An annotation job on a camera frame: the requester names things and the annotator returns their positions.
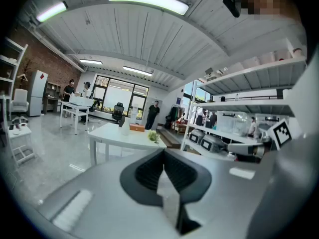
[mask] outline white box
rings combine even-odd
[[[70,103],[77,106],[88,106],[91,107],[93,105],[93,99],[76,97],[75,95],[70,96]]]

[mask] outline white desk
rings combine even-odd
[[[67,113],[71,113],[71,125],[73,125],[73,115],[75,115],[75,124],[74,124],[74,134],[78,134],[78,118],[79,116],[86,116],[85,118],[85,126],[86,130],[88,128],[88,116],[89,116],[89,108],[88,106],[77,106],[74,104],[71,104],[70,102],[61,102],[61,114],[60,114],[60,128],[62,128],[62,117],[63,117],[63,111],[66,111]]]
[[[144,132],[130,130],[129,135],[122,135],[121,128],[117,124],[107,123],[92,132],[88,133],[90,137],[90,155],[91,165],[96,165],[96,142],[105,143],[105,160],[109,159],[109,145],[131,149],[165,149],[166,145],[161,139],[155,143],[148,139],[148,130]]]

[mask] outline man in black shirt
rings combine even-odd
[[[148,120],[147,120],[146,125],[145,125],[146,130],[149,130],[152,128],[157,114],[160,113],[160,109],[158,108],[158,106],[159,106],[158,101],[155,101],[154,105],[150,106]]]
[[[65,86],[64,92],[63,92],[63,93],[64,93],[64,98],[63,98],[63,101],[64,101],[64,102],[70,101],[70,96],[71,96],[72,93],[74,93],[74,87],[73,87],[73,85],[74,85],[74,80],[71,79],[71,80],[69,81],[69,85]]]

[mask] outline white stool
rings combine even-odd
[[[9,148],[11,149],[12,152],[12,156],[14,158],[14,161],[16,163],[16,165],[19,167],[19,165],[27,160],[29,160],[32,157],[35,157],[34,151],[33,151],[33,146],[32,146],[32,139],[31,139],[31,130],[27,127],[27,126],[22,126],[20,127],[20,129],[14,128],[13,130],[9,130],[9,128],[7,128],[8,131],[8,145]],[[26,144],[21,145],[17,148],[12,148],[12,140],[13,139],[22,139],[25,138]]]

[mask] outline black office chair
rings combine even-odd
[[[119,122],[119,120],[122,119],[123,116],[124,107],[122,103],[117,103],[114,106],[114,112],[112,114],[112,119],[116,120],[116,123]]]

